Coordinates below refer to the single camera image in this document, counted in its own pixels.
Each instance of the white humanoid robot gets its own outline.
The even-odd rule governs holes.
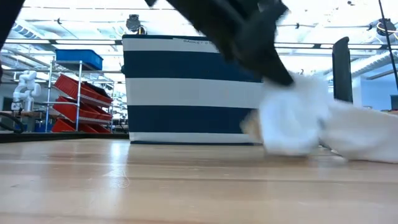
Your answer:
[[[19,76],[18,86],[12,94],[13,100],[11,110],[13,111],[32,111],[34,97],[40,96],[41,87],[35,83],[37,73],[34,71],[24,71],[24,74]]]

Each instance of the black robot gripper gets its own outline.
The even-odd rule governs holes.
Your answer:
[[[167,1],[213,42],[227,62],[238,61],[255,76],[276,84],[293,84],[274,47],[276,22],[288,10],[280,0]],[[146,0],[149,6],[155,2]]]

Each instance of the shelf rack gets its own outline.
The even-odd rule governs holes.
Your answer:
[[[111,107],[113,105],[113,99],[101,95],[94,89],[90,88],[90,86],[82,83],[84,73],[103,73],[96,71],[93,67],[82,61],[53,61],[50,64],[49,80],[52,79],[55,65],[60,65],[63,67],[77,66],[78,80],[76,81],[70,77],[67,77],[66,75],[61,74],[54,83],[53,87],[64,92],[72,99],[60,96],[56,101],[50,101],[52,82],[49,82],[47,90],[47,102],[45,102],[47,104],[45,132],[48,132],[49,110],[50,105],[52,105],[53,109],[60,112],[60,114],[63,116],[63,119],[57,120],[54,127],[56,127],[58,123],[59,125],[57,127],[63,127],[66,131],[71,131],[72,127],[68,128],[67,126],[74,124],[75,131],[94,131],[97,133],[104,133],[105,128],[100,124],[111,124],[112,114],[107,114],[97,106],[109,108],[108,112],[112,113]]]

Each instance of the blue storage bin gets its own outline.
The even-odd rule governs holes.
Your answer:
[[[94,52],[94,50],[55,50],[57,61],[82,61],[92,67],[94,70],[102,70],[102,61],[104,60],[101,56]],[[65,68],[70,70],[78,70],[79,64],[70,63],[58,63]],[[83,66],[83,70],[92,70],[92,68]]]

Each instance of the white stripe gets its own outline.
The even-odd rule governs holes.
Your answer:
[[[174,52],[208,52],[218,53],[209,41],[187,39],[123,39],[124,51],[174,51]]]
[[[258,108],[262,83],[188,78],[127,78],[127,105]]]
[[[179,143],[258,143],[247,134],[130,133],[130,141]]]

